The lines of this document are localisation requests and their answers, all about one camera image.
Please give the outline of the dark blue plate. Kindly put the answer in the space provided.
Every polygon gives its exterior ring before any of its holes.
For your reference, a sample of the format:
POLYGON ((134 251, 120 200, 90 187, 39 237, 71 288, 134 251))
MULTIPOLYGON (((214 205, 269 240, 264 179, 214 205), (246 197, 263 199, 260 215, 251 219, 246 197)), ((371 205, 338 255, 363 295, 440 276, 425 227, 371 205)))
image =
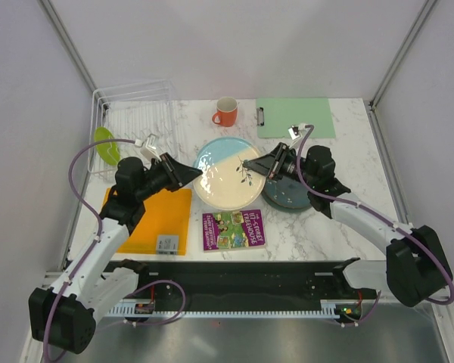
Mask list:
POLYGON ((276 202, 282 204, 289 203, 295 206, 310 204, 307 189, 298 181, 287 177, 279 181, 267 179, 262 193, 268 194, 276 202))

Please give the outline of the large teal plate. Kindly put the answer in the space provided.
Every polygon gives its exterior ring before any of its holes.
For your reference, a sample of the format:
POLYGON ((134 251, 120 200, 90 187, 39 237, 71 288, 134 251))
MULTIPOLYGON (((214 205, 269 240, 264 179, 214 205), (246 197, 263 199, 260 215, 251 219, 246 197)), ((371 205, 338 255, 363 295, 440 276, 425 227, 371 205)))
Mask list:
POLYGON ((302 213, 312 208, 309 203, 307 205, 295 206, 289 203, 278 203, 265 193, 262 193, 261 196, 268 205, 283 213, 302 213))

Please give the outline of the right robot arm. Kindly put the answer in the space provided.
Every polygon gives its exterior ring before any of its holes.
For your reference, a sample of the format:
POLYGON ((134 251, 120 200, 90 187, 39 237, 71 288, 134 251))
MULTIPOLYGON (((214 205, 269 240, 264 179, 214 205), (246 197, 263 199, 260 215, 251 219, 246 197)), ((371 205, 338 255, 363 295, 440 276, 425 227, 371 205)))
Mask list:
POLYGON ((280 143, 242 165, 271 181, 301 183, 317 212, 353 229, 385 255, 382 261, 353 258, 337 265, 331 279, 337 296, 371 289, 387 291, 408 307, 424 300, 438 305, 454 301, 453 275, 436 231, 399 223, 363 203, 336 178, 328 147, 312 146, 302 157, 280 143))

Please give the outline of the green rimmed grey plate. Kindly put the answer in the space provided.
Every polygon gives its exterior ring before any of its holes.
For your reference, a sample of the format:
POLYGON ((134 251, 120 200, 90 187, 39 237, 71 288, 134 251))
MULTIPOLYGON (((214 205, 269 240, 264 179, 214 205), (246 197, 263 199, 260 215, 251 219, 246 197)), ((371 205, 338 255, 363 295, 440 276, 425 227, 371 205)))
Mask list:
POLYGON ((205 144, 197 153, 194 167, 202 175, 193 188, 206 205, 225 211, 245 208, 260 196, 266 178, 249 170, 244 162, 260 157, 249 141, 222 137, 205 144))

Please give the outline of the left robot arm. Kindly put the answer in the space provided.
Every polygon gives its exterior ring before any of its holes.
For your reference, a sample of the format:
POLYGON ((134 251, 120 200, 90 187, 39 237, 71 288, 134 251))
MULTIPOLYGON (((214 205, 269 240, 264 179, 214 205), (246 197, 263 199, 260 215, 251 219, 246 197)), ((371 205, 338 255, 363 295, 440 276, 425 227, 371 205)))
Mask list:
POLYGON ((34 340, 80 354, 88 346, 99 321, 124 297, 143 297, 151 279, 127 267, 111 276, 101 274, 145 214, 144 202, 162 190, 177 191, 201 176, 200 169, 174 160, 168 153, 144 166, 137 157, 119 161, 115 184, 98 217, 98 229, 79 255, 47 289, 29 297, 30 327, 34 340))

